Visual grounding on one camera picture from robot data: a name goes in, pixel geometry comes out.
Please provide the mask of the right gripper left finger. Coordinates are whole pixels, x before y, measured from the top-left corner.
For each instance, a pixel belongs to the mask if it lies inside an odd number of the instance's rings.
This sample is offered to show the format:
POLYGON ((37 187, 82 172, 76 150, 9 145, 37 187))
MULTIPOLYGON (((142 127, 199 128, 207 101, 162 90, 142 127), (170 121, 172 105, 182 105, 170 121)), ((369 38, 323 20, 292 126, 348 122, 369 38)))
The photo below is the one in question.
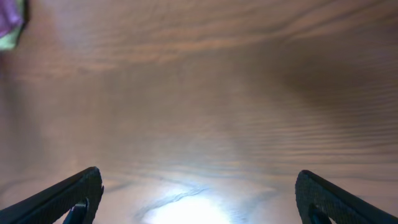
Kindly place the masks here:
POLYGON ((104 187, 100 170, 89 167, 19 203, 1 210, 1 223, 92 224, 104 187))

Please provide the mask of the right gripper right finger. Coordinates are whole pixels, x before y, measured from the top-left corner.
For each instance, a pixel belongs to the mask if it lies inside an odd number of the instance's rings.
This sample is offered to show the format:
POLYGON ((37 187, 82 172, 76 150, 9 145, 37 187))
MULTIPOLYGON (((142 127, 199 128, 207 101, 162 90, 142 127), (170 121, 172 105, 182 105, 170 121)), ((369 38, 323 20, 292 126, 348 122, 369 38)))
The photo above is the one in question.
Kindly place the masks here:
POLYGON ((295 198, 303 224, 397 224, 397 217, 309 170, 299 172, 295 198))

